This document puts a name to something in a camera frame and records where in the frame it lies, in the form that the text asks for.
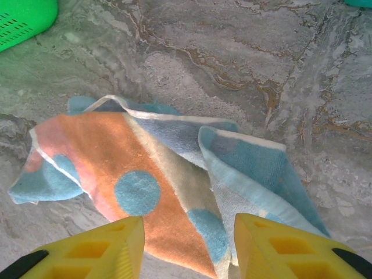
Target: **towel fold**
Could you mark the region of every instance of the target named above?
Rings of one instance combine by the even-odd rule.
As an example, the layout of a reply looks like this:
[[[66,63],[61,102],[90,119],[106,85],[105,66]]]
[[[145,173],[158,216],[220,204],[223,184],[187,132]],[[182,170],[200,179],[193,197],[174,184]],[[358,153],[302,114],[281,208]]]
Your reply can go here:
[[[109,221],[143,216],[148,253],[211,278],[236,277],[239,212],[329,237],[285,146],[233,121],[80,96],[30,135],[33,148],[9,190],[15,203],[85,192]]]

